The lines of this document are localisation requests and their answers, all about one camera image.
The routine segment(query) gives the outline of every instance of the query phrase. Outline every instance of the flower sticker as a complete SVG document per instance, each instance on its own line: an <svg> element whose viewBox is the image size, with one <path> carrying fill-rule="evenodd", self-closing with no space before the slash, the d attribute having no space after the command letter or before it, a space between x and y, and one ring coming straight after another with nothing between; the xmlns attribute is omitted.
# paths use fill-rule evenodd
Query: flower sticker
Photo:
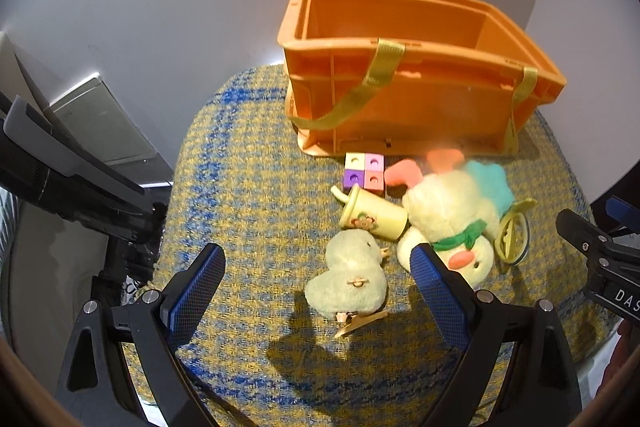
<svg viewBox="0 0 640 427"><path fill-rule="evenodd" d="M377 229L378 224L376 223L375 217L367 216L366 212L361 212L358 214L358 217L351 219L351 226L354 229L363 229L372 232Z"/></svg>

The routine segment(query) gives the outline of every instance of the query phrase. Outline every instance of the floor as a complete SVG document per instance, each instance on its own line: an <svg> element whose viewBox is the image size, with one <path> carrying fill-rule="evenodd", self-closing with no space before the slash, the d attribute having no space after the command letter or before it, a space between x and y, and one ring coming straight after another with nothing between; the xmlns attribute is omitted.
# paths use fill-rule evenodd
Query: floor
<svg viewBox="0 0 640 427"><path fill-rule="evenodd" d="M22 363L51 393L106 245L101 233L28 203L21 207L9 277L11 335Z"/></svg>

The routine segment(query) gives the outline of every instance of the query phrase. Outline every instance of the pink block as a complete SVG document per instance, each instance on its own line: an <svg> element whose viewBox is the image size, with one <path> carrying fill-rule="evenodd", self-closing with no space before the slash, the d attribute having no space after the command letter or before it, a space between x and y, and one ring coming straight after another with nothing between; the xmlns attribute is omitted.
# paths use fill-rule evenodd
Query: pink block
<svg viewBox="0 0 640 427"><path fill-rule="evenodd" d="M385 177L379 171L364 171L364 188L374 194L382 194L385 191Z"/></svg>
<svg viewBox="0 0 640 427"><path fill-rule="evenodd" d="M385 171L385 157L382 154L367 153L364 158L365 171Z"/></svg>
<svg viewBox="0 0 640 427"><path fill-rule="evenodd" d="M345 169L344 176L342 177L342 188L344 188L344 190L348 190L356 183L360 187L364 187L364 171Z"/></svg>

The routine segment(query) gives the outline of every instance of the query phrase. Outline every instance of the purple block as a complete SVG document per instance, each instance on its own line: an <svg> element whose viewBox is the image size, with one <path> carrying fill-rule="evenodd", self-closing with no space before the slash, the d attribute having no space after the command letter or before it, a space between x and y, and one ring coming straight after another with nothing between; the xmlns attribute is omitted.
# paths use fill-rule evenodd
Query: purple block
<svg viewBox="0 0 640 427"><path fill-rule="evenodd" d="M342 177L342 188L344 188L344 190L347 190L348 188L353 187L353 185L355 185L356 183L360 187L364 188L364 171L345 169L344 176Z"/></svg>
<svg viewBox="0 0 640 427"><path fill-rule="evenodd" d="M366 171L384 172L385 157L382 154L366 153L364 156L364 169Z"/></svg>

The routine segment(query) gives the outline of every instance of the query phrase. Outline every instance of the toy block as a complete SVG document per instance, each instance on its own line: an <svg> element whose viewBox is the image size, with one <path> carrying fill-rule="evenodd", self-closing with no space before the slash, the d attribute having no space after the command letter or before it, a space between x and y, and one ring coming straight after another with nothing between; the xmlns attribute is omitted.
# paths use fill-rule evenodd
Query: toy block
<svg viewBox="0 0 640 427"><path fill-rule="evenodd" d="M365 153L348 152L344 158L344 168L353 171L364 171Z"/></svg>
<svg viewBox="0 0 640 427"><path fill-rule="evenodd" d="M344 176L342 178L342 187L344 190L353 187L358 184L360 187L364 187L364 171L356 171L354 169L345 169Z"/></svg>
<svg viewBox="0 0 640 427"><path fill-rule="evenodd" d="M364 171L364 188L374 194L382 194L385 191L384 174L379 171Z"/></svg>
<svg viewBox="0 0 640 427"><path fill-rule="evenodd" d="M364 169L366 171L384 172L385 157L382 154L366 153L364 156Z"/></svg>

